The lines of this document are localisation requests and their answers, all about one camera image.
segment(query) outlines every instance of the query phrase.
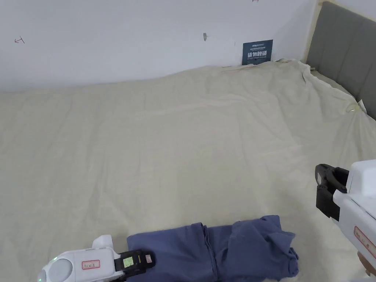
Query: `dark blue sign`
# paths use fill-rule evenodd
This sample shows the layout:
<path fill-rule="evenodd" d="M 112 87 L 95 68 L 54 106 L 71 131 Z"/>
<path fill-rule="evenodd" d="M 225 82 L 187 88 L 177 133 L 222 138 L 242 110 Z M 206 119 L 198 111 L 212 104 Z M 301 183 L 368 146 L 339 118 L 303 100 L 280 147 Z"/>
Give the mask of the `dark blue sign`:
<path fill-rule="evenodd" d="M 244 43 L 242 65 L 258 65 L 264 62 L 270 62 L 272 48 L 273 40 Z"/>

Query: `red marking on wall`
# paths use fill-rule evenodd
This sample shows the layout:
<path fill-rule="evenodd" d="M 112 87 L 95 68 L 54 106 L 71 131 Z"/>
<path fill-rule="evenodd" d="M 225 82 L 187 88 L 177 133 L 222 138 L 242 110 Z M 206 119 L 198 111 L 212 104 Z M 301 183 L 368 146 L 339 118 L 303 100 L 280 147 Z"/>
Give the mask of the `red marking on wall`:
<path fill-rule="evenodd" d="M 20 41 L 22 41 L 25 44 L 25 41 L 23 41 L 21 35 L 20 35 L 20 39 L 19 40 L 17 40 L 17 39 L 14 40 L 14 43 L 19 43 Z"/>

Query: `white plastic casing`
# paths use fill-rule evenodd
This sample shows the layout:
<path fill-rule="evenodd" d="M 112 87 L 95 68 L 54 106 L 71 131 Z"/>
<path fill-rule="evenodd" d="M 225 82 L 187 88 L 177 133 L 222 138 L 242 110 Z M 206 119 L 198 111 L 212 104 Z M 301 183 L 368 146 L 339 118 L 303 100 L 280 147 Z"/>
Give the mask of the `white plastic casing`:
<path fill-rule="evenodd" d="M 104 235 L 93 242 L 91 249 L 68 251 L 54 258 L 43 267 L 38 282 L 111 281 L 124 274 L 115 271 L 114 259 L 119 257 L 113 250 L 111 236 Z"/>
<path fill-rule="evenodd" d="M 340 220 L 333 220 L 342 233 L 376 268 L 376 160 L 356 162 L 346 183 L 347 194 L 337 190 L 333 201 L 340 207 Z"/>

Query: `sticker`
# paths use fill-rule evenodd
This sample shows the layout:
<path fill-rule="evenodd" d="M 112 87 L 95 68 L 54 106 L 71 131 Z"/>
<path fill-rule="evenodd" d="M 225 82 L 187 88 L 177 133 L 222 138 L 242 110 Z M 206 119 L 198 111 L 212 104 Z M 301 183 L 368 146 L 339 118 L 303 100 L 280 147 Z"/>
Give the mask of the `sticker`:
<path fill-rule="evenodd" d="M 244 43 L 242 65 L 270 62 L 272 48 L 273 40 Z"/>
<path fill-rule="evenodd" d="M 146 257 L 146 262 L 147 262 L 148 264 L 150 264 L 150 263 L 153 262 L 153 261 L 152 261 L 152 258 L 151 258 L 150 255 L 146 255 L 145 257 Z"/>
<path fill-rule="evenodd" d="M 130 257 L 130 258 L 123 259 L 123 264 L 124 264 L 124 267 L 130 267 L 131 265 L 133 265 L 133 258 Z"/>
<path fill-rule="evenodd" d="M 100 260 L 94 260 L 94 261 L 83 261 L 82 262 L 82 269 L 94 269 L 94 268 L 100 268 Z"/>
<path fill-rule="evenodd" d="M 318 173 L 317 174 L 317 184 L 321 185 L 321 181 L 322 181 L 321 175 L 320 175 L 320 173 Z"/>
<path fill-rule="evenodd" d="M 360 229 L 357 226 L 355 226 L 354 228 L 354 235 L 376 259 L 376 246 L 367 238 L 367 236 L 364 235 L 362 231 L 360 231 Z"/>

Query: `white wall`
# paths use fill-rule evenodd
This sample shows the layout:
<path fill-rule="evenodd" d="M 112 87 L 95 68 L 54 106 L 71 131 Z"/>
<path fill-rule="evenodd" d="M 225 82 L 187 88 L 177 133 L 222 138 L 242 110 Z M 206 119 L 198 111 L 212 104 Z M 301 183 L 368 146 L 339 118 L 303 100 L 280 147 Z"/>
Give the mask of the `white wall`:
<path fill-rule="evenodd" d="M 376 20 L 376 0 L 336 0 L 350 10 Z"/>
<path fill-rule="evenodd" d="M 0 91 L 240 65 L 244 42 L 267 39 L 273 60 L 303 59 L 316 2 L 0 0 Z"/>

